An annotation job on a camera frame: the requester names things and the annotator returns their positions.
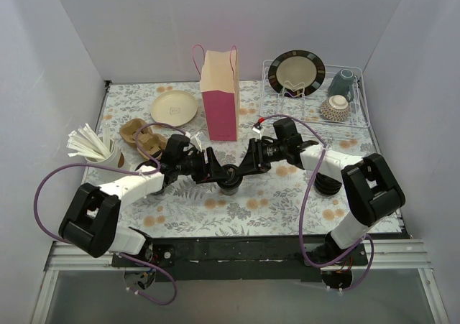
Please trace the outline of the pink paper gift bag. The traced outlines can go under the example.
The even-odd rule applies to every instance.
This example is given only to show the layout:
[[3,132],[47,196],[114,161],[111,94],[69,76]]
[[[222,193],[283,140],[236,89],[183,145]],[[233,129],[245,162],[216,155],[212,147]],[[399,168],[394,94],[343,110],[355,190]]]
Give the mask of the pink paper gift bag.
[[203,50],[203,64],[193,61],[206,116],[209,139],[235,142],[239,133],[239,55],[229,51]]

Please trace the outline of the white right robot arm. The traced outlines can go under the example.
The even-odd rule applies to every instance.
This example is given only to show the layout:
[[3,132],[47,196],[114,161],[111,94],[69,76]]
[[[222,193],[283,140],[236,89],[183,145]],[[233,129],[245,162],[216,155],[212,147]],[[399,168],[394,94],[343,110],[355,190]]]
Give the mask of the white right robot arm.
[[308,189],[329,193],[329,185],[343,188],[349,212],[327,233],[322,245],[302,253],[315,266],[344,263],[372,227],[404,206],[405,194],[381,154],[360,157],[333,151],[320,136],[303,140],[297,130],[299,119],[281,114],[274,118],[276,137],[250,139],[235,174],[263,174],[273,162],[286,161],[312,173]]

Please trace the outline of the patterned ceramic bowl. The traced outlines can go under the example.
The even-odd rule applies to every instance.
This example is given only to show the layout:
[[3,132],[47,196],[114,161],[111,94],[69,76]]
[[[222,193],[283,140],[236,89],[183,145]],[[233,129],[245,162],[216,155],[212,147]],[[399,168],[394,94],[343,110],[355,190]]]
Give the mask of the patterned ceramic bowl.
[[344,96],[330,96],[320,106],[320,113],[324,119],[343,122],[348,119],[351,112],[349,102]]

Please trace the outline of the dark rimmed dinner plate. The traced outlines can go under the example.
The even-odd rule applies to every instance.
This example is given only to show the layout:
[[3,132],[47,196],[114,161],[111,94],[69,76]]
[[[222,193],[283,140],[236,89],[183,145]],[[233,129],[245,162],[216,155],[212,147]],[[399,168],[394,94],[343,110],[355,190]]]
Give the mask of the dark rimmed dinner plate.
[[267,78],[277,93],[301,98],[316,92],[326,77],[326,67],[319,56],[306,50],[291,50],[272,61]]

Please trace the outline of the brown cardboard cup carrier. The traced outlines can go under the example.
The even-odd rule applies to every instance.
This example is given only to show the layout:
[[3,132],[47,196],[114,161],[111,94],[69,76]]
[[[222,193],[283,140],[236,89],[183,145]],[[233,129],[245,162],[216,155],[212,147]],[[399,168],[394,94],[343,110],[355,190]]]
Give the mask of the brown cardboard cup carrier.
[[[136,148],[142,157],[149,159],[135,142],[137,131],[146,124],[142,119],[131,119],[120,128],[119,134],[130,147]],[[154,133],[149,126],[140,131],[137,141],[144,151],[157,159],[161,158],[162,151],[167,144],[167,139],[161,134]]]

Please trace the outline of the white straw holder cup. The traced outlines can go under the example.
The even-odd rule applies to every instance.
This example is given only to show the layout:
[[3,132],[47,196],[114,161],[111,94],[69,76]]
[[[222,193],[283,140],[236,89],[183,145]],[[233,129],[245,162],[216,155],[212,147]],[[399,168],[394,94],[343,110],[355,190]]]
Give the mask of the white straw holder cup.
[[125,159],[123,152],[117,146],[114,139],[110,139],[109,151],[110,155],[105,159],[96,159],[93,157],[85,157],[85,159],[89,164],[92,165],[130,171],[131,165]]

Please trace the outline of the grey blue mug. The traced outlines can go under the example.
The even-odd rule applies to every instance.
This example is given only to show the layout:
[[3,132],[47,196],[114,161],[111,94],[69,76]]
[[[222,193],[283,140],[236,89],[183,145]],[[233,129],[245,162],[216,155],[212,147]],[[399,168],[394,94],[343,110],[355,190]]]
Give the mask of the grey blue mug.
[[355,74],[353,71],[347,68],[340,69],[335,74],[330,86],[328,87],[327,93],[329,96],[347,96],[351,93],[351,87],[355,81]]

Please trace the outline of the black printed coffee cup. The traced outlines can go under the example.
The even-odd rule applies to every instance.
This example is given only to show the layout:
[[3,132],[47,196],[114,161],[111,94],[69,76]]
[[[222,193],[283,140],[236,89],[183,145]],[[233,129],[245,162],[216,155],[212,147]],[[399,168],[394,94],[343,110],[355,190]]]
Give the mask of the black printed coffee cup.
[[220,187],[221,189],[221,192],[224,194],[224,195],[228,195],[228,196],[231,196],[231,195],[235,195],[238,193],[238,187],[232,187],[232,188],[223,188],[223,187]]

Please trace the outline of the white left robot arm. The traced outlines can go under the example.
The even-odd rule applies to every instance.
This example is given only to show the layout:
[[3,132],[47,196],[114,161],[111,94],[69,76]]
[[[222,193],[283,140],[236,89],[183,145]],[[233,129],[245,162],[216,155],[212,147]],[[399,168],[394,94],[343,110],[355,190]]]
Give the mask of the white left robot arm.
[[119,226],[121,209],[147,195],[160,193],[180,175],[192,177],[197,184],[230,179],[212,148],[200,151],[182,134],[173,134],[166,147],[154,154],[157,155],[159,170],[149,160],[138,166],[135,175],[99,186],[88,182],[81,185],[60,224],[59,236],[92,257],[107,251],[125,253],[135,265],[148,265],[153,250],[147,244],[147,235]]

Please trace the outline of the stack of black cups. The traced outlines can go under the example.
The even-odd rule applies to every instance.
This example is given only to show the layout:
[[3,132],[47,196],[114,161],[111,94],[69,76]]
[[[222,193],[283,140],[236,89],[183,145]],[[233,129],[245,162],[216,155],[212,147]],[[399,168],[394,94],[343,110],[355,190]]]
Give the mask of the stack of black cups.
[[151,195],[163,195],[167,186],[163,185],[162,188],[154,193],[151,193]]

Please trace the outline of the cream round plate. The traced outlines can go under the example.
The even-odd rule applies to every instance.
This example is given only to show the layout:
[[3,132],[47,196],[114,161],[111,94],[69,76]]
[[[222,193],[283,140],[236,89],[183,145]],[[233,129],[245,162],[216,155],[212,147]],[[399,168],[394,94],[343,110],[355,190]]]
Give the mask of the cream round plate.
[[179,127],[191,121],[198,111],[196,98],[186,91],[168,91],[160,94],[150,109],[157,123]]

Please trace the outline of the black table edge rail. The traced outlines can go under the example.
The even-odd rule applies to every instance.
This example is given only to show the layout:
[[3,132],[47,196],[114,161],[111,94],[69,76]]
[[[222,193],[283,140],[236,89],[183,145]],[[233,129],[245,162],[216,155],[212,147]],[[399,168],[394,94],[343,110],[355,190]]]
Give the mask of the black table edge rail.
[[297,236],[149,239],[135,257],[180,281],[321,281],[321,271],[304,262]]

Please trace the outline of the stack of black lids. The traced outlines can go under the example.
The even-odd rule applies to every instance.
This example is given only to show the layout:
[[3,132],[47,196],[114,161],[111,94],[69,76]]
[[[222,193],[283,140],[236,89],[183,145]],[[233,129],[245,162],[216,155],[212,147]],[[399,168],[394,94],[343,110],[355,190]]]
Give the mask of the stack of black lids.
[[322,195],[335,195],[340,191],[342,183],[329,177],[318,173],[314,180],[315,189]]

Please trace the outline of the black plastic cup lid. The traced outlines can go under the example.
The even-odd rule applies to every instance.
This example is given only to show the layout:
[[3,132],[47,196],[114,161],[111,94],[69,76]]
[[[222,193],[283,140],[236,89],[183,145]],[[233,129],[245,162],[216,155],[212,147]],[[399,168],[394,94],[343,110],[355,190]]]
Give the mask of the black plastic cup lid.
[[237,166],[227,164],[222,167],[228,177],[225,180],[219,180],[218,186],[223,190],[237,190],[242,183],[242,176],[237,175]]

